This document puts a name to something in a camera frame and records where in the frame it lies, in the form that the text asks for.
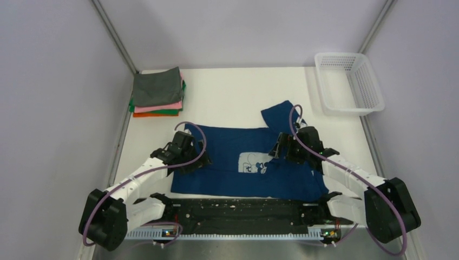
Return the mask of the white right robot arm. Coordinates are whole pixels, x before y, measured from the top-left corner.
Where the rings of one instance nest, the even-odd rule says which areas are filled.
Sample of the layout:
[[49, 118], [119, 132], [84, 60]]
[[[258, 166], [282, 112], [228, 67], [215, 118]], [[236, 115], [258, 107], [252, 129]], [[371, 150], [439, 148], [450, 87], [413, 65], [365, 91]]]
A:
[[364, 225], [381, 243], [388, 243], [421, 226], [421, 218], [404, 181], [373, 175], [347, 161], [333, 148], [325, 148], [318, 131], [303, 127], [295, 134], [280, 133], [269, 155], [307, 164], [355, 194], [334, 192], [317, 208], [318, 218], [332, 223], [337, 218]]

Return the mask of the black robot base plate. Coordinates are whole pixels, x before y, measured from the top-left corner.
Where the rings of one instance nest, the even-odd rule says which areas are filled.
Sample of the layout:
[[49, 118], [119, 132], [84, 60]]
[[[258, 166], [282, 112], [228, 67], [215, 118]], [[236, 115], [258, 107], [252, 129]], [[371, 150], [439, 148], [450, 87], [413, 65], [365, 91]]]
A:
[[325, 204], [286, 199], [167, 198], [156, 226], [182, 228], [186, 235], [306, 235], [310, 228], [351, 225], [330, 215]]

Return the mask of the dark blue t shirt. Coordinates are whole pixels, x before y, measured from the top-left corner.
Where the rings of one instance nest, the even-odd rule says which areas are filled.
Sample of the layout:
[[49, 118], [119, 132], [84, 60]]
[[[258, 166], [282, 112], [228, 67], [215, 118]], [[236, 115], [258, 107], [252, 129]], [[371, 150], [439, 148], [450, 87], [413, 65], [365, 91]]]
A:
[[207, 139], [211, 165], [191, 173], [174, 174], [171, 191], [229, 197], [271, 197], [314, 202], [327, 194], [323, 175], [308, 164], [295, 164], [283, 156], [269, 156], [280, 133], [289, 133], [288, 121], [298, 112], [284, 101], [261, 111], [263, 128], [223, 128], [203, 126], [199, 132], [190, 124], [191, 135]]

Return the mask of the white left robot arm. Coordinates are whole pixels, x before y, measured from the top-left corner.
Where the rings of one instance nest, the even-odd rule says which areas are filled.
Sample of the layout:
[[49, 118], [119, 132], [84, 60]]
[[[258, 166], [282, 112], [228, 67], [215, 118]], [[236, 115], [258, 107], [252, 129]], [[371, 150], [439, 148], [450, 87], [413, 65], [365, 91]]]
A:
[[126, 235], [153, 221], [167, 224], [173, 219], [169, 199], [152, 188], [174, 172], [189, 173], [211, 164], [207, 138], [177, 131], [165, 147], [154, 150], [128, 177], [105, 189], [94, 189], [87, 197], [79, 233], [83, 244], [94, 244], [113, 251]]

